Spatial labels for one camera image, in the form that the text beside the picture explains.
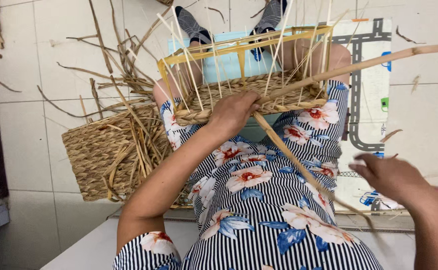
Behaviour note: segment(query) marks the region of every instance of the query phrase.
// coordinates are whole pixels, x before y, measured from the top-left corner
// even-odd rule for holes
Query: striped floral dress
[[[324,106],[283,113],[273,128],[333,191],[348,88],[329,81],[328,94]],[[160,112],[175,149],[201,127],[179,126],[170,102]],[[240,136],[228,140],[189,183],[200,233],[187,255],[181,259],[166,233],[152,231],[127,243],[114,269],[382,269],[364,243],[336,226],[332,201],[267,137],[260,143]]]

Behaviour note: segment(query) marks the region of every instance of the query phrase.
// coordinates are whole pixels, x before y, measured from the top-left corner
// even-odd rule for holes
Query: hand
[[[366,166],[349,164],[349,168],[364,177],[378,192],[407,208],[417,206],[428,198],[435,200],[438,196],[419,170],[406,161],[380,159],[372,154],[362,154],[355,159],[363,160]]]
[[[251,113],[260,105],[254,101],[260,99],[260,95],[254,91],[244,91],[236,95],[223,97],[212,112],[209,123],[206,125],[213,130],[213,134],[221,143],[236,136],[246,125]]]

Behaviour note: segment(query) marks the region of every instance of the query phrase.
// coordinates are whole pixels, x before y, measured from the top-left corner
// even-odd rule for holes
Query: gray sock
[[[261,20],[254,27],[256,33],[266,33],[267,30],[269,30],[269,32],[275,31],[275,27],[281,21],[281,15],[286,11],[286,6],[287,0],[270,0],[264,9]]]
[[[206,28],[201,27],[194,16],[186,9],[177,6],[176,7],[177,20],[179,26],[184,30],[192,41],[201,42],[201,44],[210,44],[211,38]]]

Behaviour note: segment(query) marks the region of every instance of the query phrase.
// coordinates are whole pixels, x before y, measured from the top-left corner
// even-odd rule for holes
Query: woman
[[[269,2],[257,33],[274,31],[287,5],[280,1]],[[175,12],[191,46],[210,43],[207,30],[188,11],[177,7]],[[294,68],[308,47],[306,40],[284,42],[284,69]],[[349,51],[332,44],[329,61],[330,69],[349,65]],[[321,54],[313,53],[312,75],[321,63]],[[194,80],[201,84],[200,70],[192,68]],[[165,83],[159,83],[165,89]],[[273,126],[330,190],[336,187],[348,84],[348,74],[331,78],[324,106],[283,113]],[[179,90],[171,88],[178,102]],[[123,208],[115,269],[382,269],[360,240],[336,226],[333,203],[304,180],[269,138],[253,143],[237,136],[259,108],[254,104],[259,99],[256,92],[227,96],[216,104],[208,124],[186,127],[175,122],[172,104],[157,85],[154,97],[175,152]],[[438,269],[438,193],[404,161],[369,154],[357,158],[366,166],[350,165],[351,169],[413,216],[416,268]],[[162,215],[188,179],[200,236],[181,260],[165,233]]]

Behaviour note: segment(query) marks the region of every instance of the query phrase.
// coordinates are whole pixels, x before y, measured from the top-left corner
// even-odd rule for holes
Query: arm
[[[120,214],[117,253],[142,234],[164,230],[162,215],[174,203],[194,169],[222,143],[235,136],[246,124],[253,104],[260,97],[246,91],[222,98],[214,107],[207,125],[165,159],[134,192]]]
[[[416,226],[415,269],[438,269],[438,192],[418,169],[405,161],[379,159],[371,154],[356,159],[364,160],[366,166],[350,164],[349,167],[411,214]]]

